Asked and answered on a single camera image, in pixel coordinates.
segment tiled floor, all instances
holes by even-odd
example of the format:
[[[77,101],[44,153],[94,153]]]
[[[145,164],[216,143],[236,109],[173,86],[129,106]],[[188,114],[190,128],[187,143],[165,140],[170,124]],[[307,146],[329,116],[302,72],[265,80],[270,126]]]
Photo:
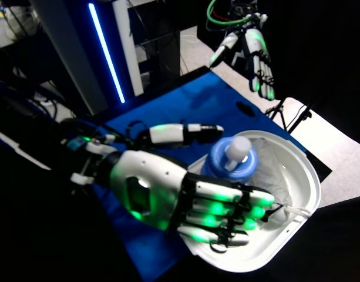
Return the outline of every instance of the tiled floor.
[[[190,71],[208,64],[212,50],[196,38],[196,28],[181,33],[181,53]],[[218,76],[257,105],[262,111],[276,105],[251,93],[248,81],[225,63],[213,70]],[[288,98],[284,103],[286,122],[292,120],[302,103]],[[281,124],[277,116],[274,121]],[[292,135],[333,172],[322,182],[321,206],[360,196],[360,144],[344,135],[312,111],[312,118],[300,123]]]

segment blue mat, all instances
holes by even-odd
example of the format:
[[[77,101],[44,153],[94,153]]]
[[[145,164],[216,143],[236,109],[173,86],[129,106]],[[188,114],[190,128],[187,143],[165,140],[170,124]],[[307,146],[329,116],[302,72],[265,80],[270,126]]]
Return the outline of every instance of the blue mat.
[[[241,112],[236,107],[236,102],[251,106],[255,116],[249,117]],[[126,126],[135,120],[142,120],[150,127],[162,123],[180,123],[183,119],[187,123],[222,125],[225,130],[224,136],[232,136],[244,130],[264,130],[288,139],[302,151],[306,151],[287,132],[212,72],[133,109],[107,124],[124,132]],[[190,165],[207,154],[211,146],[193,144],[188,148],[162,152]],[[103,202],[108,216],[143,281],[155,280],[189,254],[176,232],[164,233],[145,226],[133,218],[110,191],[95,186],[95,192]]]

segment red wire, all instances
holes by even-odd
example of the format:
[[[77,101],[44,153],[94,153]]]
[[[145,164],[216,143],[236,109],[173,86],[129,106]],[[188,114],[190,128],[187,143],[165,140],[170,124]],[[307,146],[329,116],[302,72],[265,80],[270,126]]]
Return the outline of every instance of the red wire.
[[[225,18],[225,17],[223,17],[223,16],[219,16],[219,15],[215,12],[215,10],[213,10],[213,14],[214,14],[214,16],[215,16],[216,18],[222,19],[222,20],[224,20],[224,21],[227,21],[227,22],[232,21],[232,19],[227,19],[227,18]]]

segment white bottle cap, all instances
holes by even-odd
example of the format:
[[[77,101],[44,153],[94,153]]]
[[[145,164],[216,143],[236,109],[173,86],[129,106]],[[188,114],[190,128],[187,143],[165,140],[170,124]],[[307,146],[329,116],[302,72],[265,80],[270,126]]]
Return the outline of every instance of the white bottle cap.
[[[236,166],[244,161],[251,150],[251,142],[244,136],[233,137],[232,142],[226,150],[226,155],[229,160],[225,168],[232,171]]]

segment white plastic tub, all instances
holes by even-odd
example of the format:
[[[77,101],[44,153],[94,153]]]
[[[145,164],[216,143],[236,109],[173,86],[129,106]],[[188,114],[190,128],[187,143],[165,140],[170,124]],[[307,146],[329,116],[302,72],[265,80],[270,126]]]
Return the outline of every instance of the white plastic tub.
[[[281,165],[293,206],[306,208],[312,213],[317,209],[321,200],[321,185],[313,166],[299,148],[277,135],[259,130],[249,130],[237,135],[268,140]],[[200,173],[205,158],[203,156],[191,164],[188,170]],[[231,247],[223,254],[212,251],[209,244],[199,243],[186,236],[183,236],[183,240],[194,255],[215,267],[231,272],[249,272],[267,264],[305,221],[303,217],[293,215],[282,226],[261,223],[259,228],[248,231],[250,242],[247,245]]]

